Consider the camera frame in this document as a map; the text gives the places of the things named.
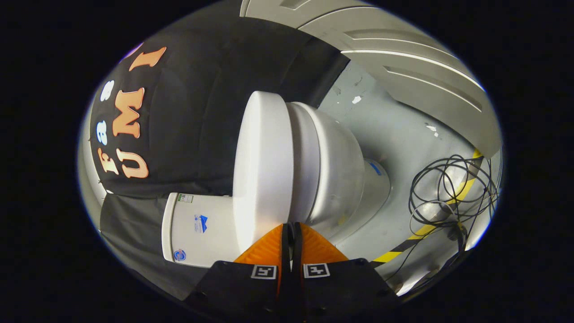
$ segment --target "blue logo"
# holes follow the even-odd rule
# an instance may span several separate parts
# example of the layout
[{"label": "blue logo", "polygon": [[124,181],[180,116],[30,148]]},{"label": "blue logo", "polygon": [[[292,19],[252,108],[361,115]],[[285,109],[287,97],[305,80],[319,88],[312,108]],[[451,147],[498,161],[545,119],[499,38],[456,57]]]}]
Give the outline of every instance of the blue logo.
[{"label": "blue logo", "polygon": [[181,249],[173,253],[173,258],[178,261],[185,260],[185,252]]},{"label": "blue logo", "polygon": [[98,141],[102,143],[104,146],[107,145],[107,134],[106,134],[106,122],[98,122],[96,125],[96,136],[98,137]]},{"label": "blue logo", "polygon": [[204,233],[207,230],[206,216],[195,216],[195,232]]}]

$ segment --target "sticker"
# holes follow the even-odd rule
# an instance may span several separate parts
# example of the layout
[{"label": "sticker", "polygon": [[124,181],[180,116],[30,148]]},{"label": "sticker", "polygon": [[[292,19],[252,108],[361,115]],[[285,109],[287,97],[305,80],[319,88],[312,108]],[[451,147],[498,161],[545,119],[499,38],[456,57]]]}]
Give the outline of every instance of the sticker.
[{"label": "sticker", "polygon": [[177,200],[179,202],[188,202],[191,203],[191,201],[193,201],[193,195],[189,195],[189,194],[180,194],[177,197]]},{"label": "sticker", "polygon": [[305,278],[321,278],[329,277],[329,267],[326,263],[323,264],[305,264],[303,265]]},{"label": "sticker", "polygon": [[107,145],[107,135],[106,135],[106,122],[98,122],[96,125],[96,136],[98,137],[98,141],[102,143],[104,146]]},{"label": "sticker", "polygon": [[251,278],[253,279],[275,279],[277,276],[277,266],[254,265]]},{"label": "sticker", "polygon": [[178,249],[173,253],[173,258],[178,262],[185,260],[185,251]]},{"label": "sticker", "polygon": [[207,222],[206,216],[195,215],[195,232],[204,233],[207,230],[205,223]]},{"label": "sticker", "polygon": [[375,164],[373,163],[369,163],[371,164],[371,166],[375,169],[375,172],[377,172],[377,174],[379,174],[379,176],[381,176],[381,171],[375,166]]},{"label": "sticker", "polygon": [[110,98],[111,90],[114,88],[114,80],[108,81],[102,90],[102,94],[100,95],[100,101],[104,102],[105,100]]}]

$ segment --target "gray floor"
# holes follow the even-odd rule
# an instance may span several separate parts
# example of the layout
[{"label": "gray floor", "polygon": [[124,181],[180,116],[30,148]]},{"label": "gray floor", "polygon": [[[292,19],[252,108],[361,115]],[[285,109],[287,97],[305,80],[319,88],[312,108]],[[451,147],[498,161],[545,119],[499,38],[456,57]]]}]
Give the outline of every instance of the gray floor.
[{"label": "gray floor", "polygon": [[[350,259],[364,257],[374,260],[392,250],[412,235],[409,229],[409,190],[416,173],[434,160],[459,154],[472,157],[475,148],[460,135],[438,120],[395,101],[361,66],[349,63],[319,110],[329,114],[349,128],[361,146],[363,156],[378,161],[389,174],[391,192],[387,202],[354,234],[336,243],[336,247]],[[492,159],[494,179],[499,177],[501,153]],[[486,161],[484,170],[488,170]],[[464,179],[454,172],[454,186]],[[421,194],[436,194],[436,180],[422,187]],[[482,188],[473,185],[467,199],[477,197]],[[425,214],[431,214],[436,205],[427,205]],[[487,228],[488,212],[481,214],[469,237],[467,249],[473,247]],[[412,229],[422,227],[412,221]],[[436,232],[422,241],[411,253],[405,265],[388,283],[402,284],[399,295],[407,292],[422,276],[440,268],[457,251],[456,242],[446,237],[445,231]],[[385,278],[394,273],[403,262],[403,252],[392,261],[379,266],[377,271]]]}]

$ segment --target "black fabric backdrop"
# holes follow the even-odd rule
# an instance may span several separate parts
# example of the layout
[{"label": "black fabric backdrop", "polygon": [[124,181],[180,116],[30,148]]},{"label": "black fabric backdrop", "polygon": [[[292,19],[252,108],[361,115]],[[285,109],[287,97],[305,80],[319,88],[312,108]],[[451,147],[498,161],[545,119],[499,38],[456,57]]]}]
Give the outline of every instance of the black fabric backdrop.
[{"label": "black fabric backdrop", "polygon": [[[240,18],[240,5],[221,2],[180,19],[146,39],[101,82],[92,108],[90,143],[104,188],[150,198],[170,192],[231,195],[239,128],[251,93],[267,91],[286,102],[319,105],[349,59],[296,29]],[[167,49],[155,66],[128,71],[140,53],[162,47]],[[109,80],[114,80],[114,88],[102,102],[99,94]],[[114,105],[118,91],[141,87],[145,93],[137,110],[139,138],[113,136],[113,120],[121,113]],[[95,136],[101,121],[107,124],[105,146]],[[115,161],[118,175],[104,172],[98,148]],[[148,177],[124,176],[116,148],[142,157]],[[133,161],[124,164],[138,167]]]}]

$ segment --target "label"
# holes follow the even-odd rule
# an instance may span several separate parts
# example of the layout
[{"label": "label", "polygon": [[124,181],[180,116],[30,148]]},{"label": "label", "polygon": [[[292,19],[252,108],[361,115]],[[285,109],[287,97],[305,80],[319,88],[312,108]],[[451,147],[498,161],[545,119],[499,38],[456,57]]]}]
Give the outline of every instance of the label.
[{"label": "label", "polygon": [[197,233],[204,233],[207,230],[207,217],[195,215],[194,229]]},{"label": "label", "polygon": [[185,251],[178,249],[173,253],[173,258],[177,261],[180,262],[182,260],[185,260]]},{"label": "label", "polygon": [[191,201],[193,201],[193,195],[180,194],[180,195],[177,197],[177,200],[178,200],[179,202],[191,203]]}]

